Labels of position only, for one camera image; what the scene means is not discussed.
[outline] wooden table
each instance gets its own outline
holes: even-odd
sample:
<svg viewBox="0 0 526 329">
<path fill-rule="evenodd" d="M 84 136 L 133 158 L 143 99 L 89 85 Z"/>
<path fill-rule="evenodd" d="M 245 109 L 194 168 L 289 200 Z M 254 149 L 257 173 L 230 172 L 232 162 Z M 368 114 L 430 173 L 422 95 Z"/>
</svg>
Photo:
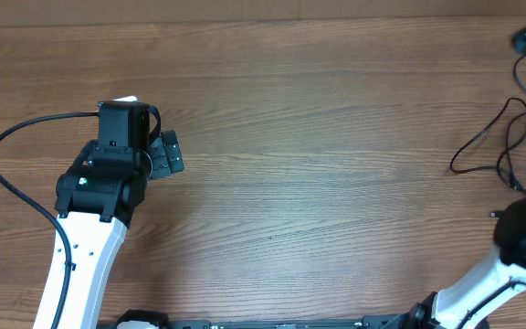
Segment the wooden table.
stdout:
<svg viewBox="0 0 526 329">
<path fill-rule="evenodd" d="M 177 131 L 186 169 L 148 187 L 102 320 L 129 308 L 218 321 L 401 313 L 478 262 L 491 245 L 489 212 L 522 197 L 495 173 L 452 175 L 448 163 L 522 95 L 510 35 L 525 24 L 0 29 L 0 132 L 131 94 Z M 458 166 L 494 164 L 506 121 Z M 94 119 L 26 128 L 1 143 L 1 171 L 52 209 L 58 176 L 96 133 Z M 514 161 L 526 185 L 526 142 Z M 0 186 L 0 328 L 31 328 L 53 238 Z M 526 327 L 526 293 L 491 323 Z"/>
</svg>

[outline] cable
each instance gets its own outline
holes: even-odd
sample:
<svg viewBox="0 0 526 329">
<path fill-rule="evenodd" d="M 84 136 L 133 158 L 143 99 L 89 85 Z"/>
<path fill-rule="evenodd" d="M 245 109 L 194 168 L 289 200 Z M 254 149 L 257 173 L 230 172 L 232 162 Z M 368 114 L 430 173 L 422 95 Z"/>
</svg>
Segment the cable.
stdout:
<svg viewBox="0 0 526 329">
<path fill-rule="evenodd" d="M 19 123 L 3 133 L 0 134 L 0 142 L 4 140 L 8 135 L 11 133 L 22 129 L 24 127 L 27 127 L 28 125 L 32 125 L 34 123 L 39 122 L 46 122 L 51 120 L 57 120 L 57 119 L 67 119 L 67 118 L 78 118 L 78 117 L 90 117 L 90 116 L 99 116 L 96 112 L 77 112 L 77 113 L 66 113 L 66 114 L 57 114 L 57 115 L 50 115 L 45 117 L 39 117 L 32 120 L 28 120 L 26 122 Z M 66 235 L 66 232 L 64 229 L 60 226 L 60 223 L 50 214 L 47 210 L 45 210 L 42 206 L 38 204 L 38 202 L 34 201 L 31 197 L 25 195 L 22 191 L 17 189 L 15 186 L 11 185 L 5 178 L 0 174 L 0 183 L 5 188 L 7 188 L 9 191 L 11 191 L 13 194 L 15 194 L 20 199 L 24 200 L 26 203 L 28 203 L 30 206 L 32 206 L 37 212 L 44 215 L 47 220 L 52 223 L 56 231 L 58 232 L 58 235 L 60 236 L 60 239 L 62 239 L 62 244 L 64 245 L 64 253 L 66 255 L 66 262 L 65 262 L 65 269 L 64 269 L 64 280 L 62 282 L 62 290 L 60 292 L 60 298 L 58 300 L 58 307 L 56 309 L 56 313 L 54 314 L 54 320 L 52 322 L 52 329 L 58 328 L 58 323 L 60 322 L 60 316 L 62 315 L 62 310 L 64 309 L 64 303 L 66 301 L 66 296 L 68 293 L 68 284 L 70 283 L 70 273 L 72 272 L 72 255 L 70 253 L 70 243 L 68 241 L 68 237 Z"/>
<path fill-rule="evenodd" d="M 526 86 L 522 83 L 521 78 L 519 77 L 519 73 L 517 71 L 517 68 L 519 66 L 519 63 L 526 58 L 526 54 L 519 57 L 515 63 L 512 66 L 512 77 L 514 78 L 517 85 L 526 93 Z M 497 160 L 497 163 L 495 165 L 483 165 L 478 167 L 472 167 L 469 169 L 456 169 L 454 168 L 454 163 L 458 156 L 464 151 L 466 148 L 468 148 L 472 143 L 474 143 L 478 138 L 480 138 L 490 127 L 492 127 L 502 116 L 502 114 L 509 108 L 509 104 L 511 101 L 518 101 L 525 107 L 525 112 L 515 116 L 512 120 L 510 120 L 509 125 L 507 127 L 507 133 L 505 137 L 505 149 L 500 154 L 499 159 Z M 454 154 L 452 157 L 452 160 L 449 163 L 449 169 L 456 174 L 466 174 L 471 173 L 479 170 L 494 170 L 497 172 L 497 175 L 499 176 L 500 180 L 506 184 L 508 187 L 521 191 L 526 196 L 526 188 L 522 185 L 521 181 L 517 178 L 517 176 L 514 173 L 512 160 L 510 158 L 510 151 L 518 147 L 525 139 L 526 139 L 526 130 L 523 133 L 523 135 L 513 144 L 510 144 L 509 137 L 510 137 L 510 127 L 520 118 L 526 116 L 526 102 L 520 98 L 517 97 L 511 97 L 507 99 L 506 103 L 502 107 L 502 110 L 500 110 L 499 114 L 482 130 L 480 131 L 476 136 L 474 136 L 472 139 L 470 139 L 467 143 L 465 143 L 460 149 Z M 503 159 L 506 157 L 508 169 L 505 169 L 501 167 L 501 163 Z"/>
<path fill-rule="evenodd" d="M 462 329 L 464 326 L 472 319 L 472 317 L 480 311 L 484 306 L 486 306 L 489 302 L 492 302 L 495 298 L 499 297 L 503 292 L 507 291 L 510 288 L 515 288 L 518 284 L 526 286 L 526 282 L 523 281 L 509 281 L 502 287 L 498 288 L 495 292 L 493 292 L 489 297 L 487 297 L 484 301 L 480 302 L 478 305 L 476 305 L 475 308 L 468 311 L 458 327 L 456 329 Z"/>
<path fill-rule="evenodd" d="M 97 140 L 90 140 L 88 141 L 84 147 L 82 147 L 82 150 L 80 150 L 79 155 L 74 159 L 74 162 L 72 163 L 72 166 L 79 166 L 82 165 L 82 163 L 87 160 L 89 157 L 89 154 L 92 152 L 92 148 L 95 147 L 99 142 Z"/>
<path fill-rule="evenodd" d="M 162 129 L 162 117 L 160 117 L 160 112 L 157 111 L 157 108 L 153 105 L 150 105 L 147 111 L 153 114 L 156 120 L 155 127 L 153 127 L 153 130 L 150 133 L 150 145 L 151 145 L 160 136 L 160 130 Z"/>
</svg>

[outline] table surface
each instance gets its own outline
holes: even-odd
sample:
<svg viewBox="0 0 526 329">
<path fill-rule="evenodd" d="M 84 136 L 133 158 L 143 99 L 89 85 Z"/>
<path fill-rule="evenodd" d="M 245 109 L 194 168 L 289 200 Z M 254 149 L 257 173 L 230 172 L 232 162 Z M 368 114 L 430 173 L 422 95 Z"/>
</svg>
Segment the table surface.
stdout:
<svg viewBox="0 0 526 329">
<path fill-rule="evenodd" d="M 125 95 L 178 133 L 185 171 L 150 183 L 100 319 L 358 318 L 402 313 L 489 250 L 522 195 L 454 152 L 510 96 L 526 17 L 0 29 L 0 132 Z M 521 67 L 526 81 L 526 63 Z M 514 116 L 523 108 L 515 104 Z M 493 165 L 506 119 L 459 159 Z M 523 124 L 516 124 L 521 131 Z M 97 121 L 45 122 L 0 170 L 48 209 Z M 526 185 L 526 142 L 513 155 Z M 0 186 L 0 328 L 31 328 L 54 231 Z M 526 327 L 526 293 L 491 317 Z"/>
</svg>

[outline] wood grain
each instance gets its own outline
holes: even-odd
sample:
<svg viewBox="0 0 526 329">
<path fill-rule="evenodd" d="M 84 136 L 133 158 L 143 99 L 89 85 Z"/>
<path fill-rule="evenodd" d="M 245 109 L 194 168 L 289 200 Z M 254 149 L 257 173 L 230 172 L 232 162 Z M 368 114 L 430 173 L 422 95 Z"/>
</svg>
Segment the wood grain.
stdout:
<svg viewBox="0 0 526 329">
<path fill-rule="evenodd" d="M 520 15 L 526 0 L 0 0 L 0 27 Z"/>
<path fill-rule="evenodd" d="M 129 94 L 177 131 L 186 170 L 151 183 L 136 209 L 103 320 L 128 308 L 233 321 L 400 313 L 478 262 L 491 244 L 489 212 L 521 197 L 492 172 L 456 176 L 447 165 L 521 96 L 509 37 L 525 24 L 0 29 L 0 132 Z M 19 131 L 0 145 L 0 170 L 52 208 L 58 176 L 96 124 Z M 458 165 L 493 164 L 505 124 Z M 513 156 L 526 184 L 526 142 Z M 0 186 L 0 327 L 31 327 L 52 239 L 45 219 Z M 526 294 L 491 322 L 526 326 Z"/>
</svg>

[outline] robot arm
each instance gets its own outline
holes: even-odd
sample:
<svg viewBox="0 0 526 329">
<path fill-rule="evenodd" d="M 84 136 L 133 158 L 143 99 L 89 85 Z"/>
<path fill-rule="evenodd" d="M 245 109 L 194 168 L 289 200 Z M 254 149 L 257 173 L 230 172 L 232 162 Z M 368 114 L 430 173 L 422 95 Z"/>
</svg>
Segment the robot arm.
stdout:
<svg viewBox="0 0 526 329">
<path fill-rule="evenodd" d="M 134 97 L 99 104 L 99 139 L 90 141 L 57 184 L 58 222 L 68 236 L 72 272 L 58 328 L 95 328 L 110 268 L 125 240 L 132 213 L 151 179 L 184 170 L 173 131 L 160 133 L 153 106 Z M 149 116 L 156 116 L 153 132 Z M 34 328 L 50 328 L 65 271 L 56 242 Z"/>
<path fill-rule="evenodd" d="M 501 213 L 494 231 L 494 246 L 484 260 L 451 287 L 433 292 L 416 304 L 397 319 L 397 324 L 404 329 L 483 328 L 488 325 L 485 319 L 489 314 L 524 291 L 526 198 Z"/>
</svg>

